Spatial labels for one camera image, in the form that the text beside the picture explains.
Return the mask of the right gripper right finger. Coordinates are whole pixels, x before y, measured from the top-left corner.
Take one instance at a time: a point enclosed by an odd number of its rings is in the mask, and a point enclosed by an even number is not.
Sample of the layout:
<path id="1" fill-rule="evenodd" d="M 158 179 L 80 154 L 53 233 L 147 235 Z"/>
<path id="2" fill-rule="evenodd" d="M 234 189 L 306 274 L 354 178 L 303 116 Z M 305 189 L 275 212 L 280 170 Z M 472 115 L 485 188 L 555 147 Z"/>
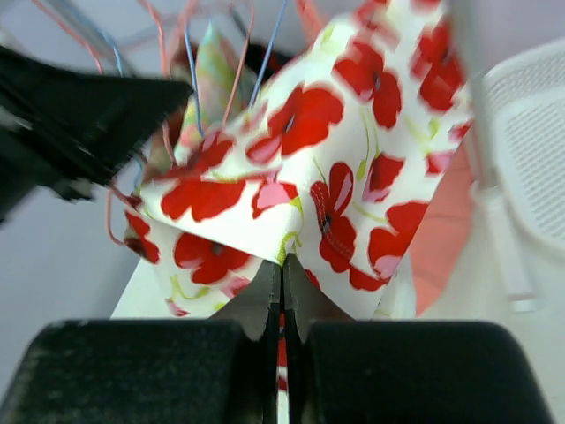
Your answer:
<path id="1" fill-rule="evenodd" d="M 315 322 L 353 321 L 313 284 L 295 254 L 289 254 L 282 266 L 282 291 L 287 338 L 294 337 L 302 345 Z"/>

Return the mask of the pastel floral skirt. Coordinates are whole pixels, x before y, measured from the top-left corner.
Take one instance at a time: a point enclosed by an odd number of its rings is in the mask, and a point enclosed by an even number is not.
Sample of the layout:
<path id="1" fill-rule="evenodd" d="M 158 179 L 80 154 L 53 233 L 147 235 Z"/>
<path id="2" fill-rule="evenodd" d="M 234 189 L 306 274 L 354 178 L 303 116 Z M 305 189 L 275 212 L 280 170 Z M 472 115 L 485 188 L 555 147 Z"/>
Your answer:
<path id="1" fill-rule="evenodd" d="M 222 123 L 225 110 L 230 111 L 229 118 L 234 118 L 247 108 L 256 75 L 244 67 L 237 76 L 238 64 L 228 39 L 210 23 L 195 58 L 198 93 L 191 96 L 183 115 L 174 150 L 178 163 L 187 161 L 200 144 L 203 132 Z"/>

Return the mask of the blue wire hanger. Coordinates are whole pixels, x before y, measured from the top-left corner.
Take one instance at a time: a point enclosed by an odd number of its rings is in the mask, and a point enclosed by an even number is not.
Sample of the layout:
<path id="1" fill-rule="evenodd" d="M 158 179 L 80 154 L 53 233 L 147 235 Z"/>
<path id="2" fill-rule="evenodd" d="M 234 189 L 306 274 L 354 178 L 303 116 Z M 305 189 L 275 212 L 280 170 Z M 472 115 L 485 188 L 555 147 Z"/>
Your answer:
<path id="1" fill-rule="evenodd" d="M 262 45 L 258 43 L 252 43 L 250 41 L 249 47 L 245 56 L 244 67 L 249 68 L 256 75 L 256 82 L 254 89 L 252 91 L 251 99 L 248 102 L 248 106 L 252 106 L 257 98 L 259 97 L 260 87 L 263 80 L 267 76 L 271 76 L 277 71 L 283 64 L 290 61 L 290 57 L 284 54 L 278 54 L 273 51 L 273 44 L 277 32 L 274 31 L 271 35 L 269 43 L 267 45 Z M 193 59 L 196 58 L 196 53 L 192 52 Z"/>

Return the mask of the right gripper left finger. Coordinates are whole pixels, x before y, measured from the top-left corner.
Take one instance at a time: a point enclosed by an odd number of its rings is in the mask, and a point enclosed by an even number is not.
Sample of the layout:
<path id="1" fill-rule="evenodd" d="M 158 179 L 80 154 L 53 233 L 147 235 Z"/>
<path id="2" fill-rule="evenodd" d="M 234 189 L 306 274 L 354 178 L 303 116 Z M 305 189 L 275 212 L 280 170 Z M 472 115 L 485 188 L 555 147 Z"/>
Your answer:
<path id="1" fill-rule="evenodd" d="M 252 281 L 233 299 L 211 316 L 212 320 L 237 322 L 245 335 L 259 341 L 267 329 L 269 316 L 278 322 L 281 298 L 282 268 L 263 261 Z"/>

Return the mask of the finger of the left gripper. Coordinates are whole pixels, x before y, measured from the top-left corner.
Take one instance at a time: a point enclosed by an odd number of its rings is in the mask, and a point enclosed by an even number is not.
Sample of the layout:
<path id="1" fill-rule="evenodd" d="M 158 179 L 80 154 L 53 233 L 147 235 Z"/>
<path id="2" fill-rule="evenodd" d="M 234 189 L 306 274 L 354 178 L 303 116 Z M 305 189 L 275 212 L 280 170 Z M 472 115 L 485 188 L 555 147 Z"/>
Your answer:
<path id="1" fill-rule="evenodd" d="M 160 79 L 75 72 L 1 49 L 1 217 L 36 187 L 90 201 L 157 131 L 177 102 Z"/>

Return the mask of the red poppy print skirt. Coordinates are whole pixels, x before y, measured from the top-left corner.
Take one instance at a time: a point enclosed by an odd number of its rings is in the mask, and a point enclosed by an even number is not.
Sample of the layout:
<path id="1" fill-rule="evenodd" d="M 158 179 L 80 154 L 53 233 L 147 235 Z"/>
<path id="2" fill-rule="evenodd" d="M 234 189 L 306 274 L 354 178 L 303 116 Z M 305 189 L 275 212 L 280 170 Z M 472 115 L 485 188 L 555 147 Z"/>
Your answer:
<path id="1" fill-rule="evenodd" d="M 289 254 L 354 318 L 418 316 L 411 243 L 472 123 L 447 5 L 368 1 L 311 38 L 125 211 L 175 317 Z"/>

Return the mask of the salmon pink skirt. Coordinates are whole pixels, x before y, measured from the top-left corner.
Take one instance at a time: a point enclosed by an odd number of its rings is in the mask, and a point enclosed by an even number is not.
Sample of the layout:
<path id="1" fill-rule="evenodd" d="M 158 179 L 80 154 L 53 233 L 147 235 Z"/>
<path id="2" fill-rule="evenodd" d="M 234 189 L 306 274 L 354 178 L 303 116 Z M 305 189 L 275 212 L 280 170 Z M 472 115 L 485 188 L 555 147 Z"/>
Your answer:
<path id="1" fill-rule="evenodd" d="M 473 175 L 465 147 L 457 149 L 412 240 L 416 314 L 443 293 L 471 228 Z"/>

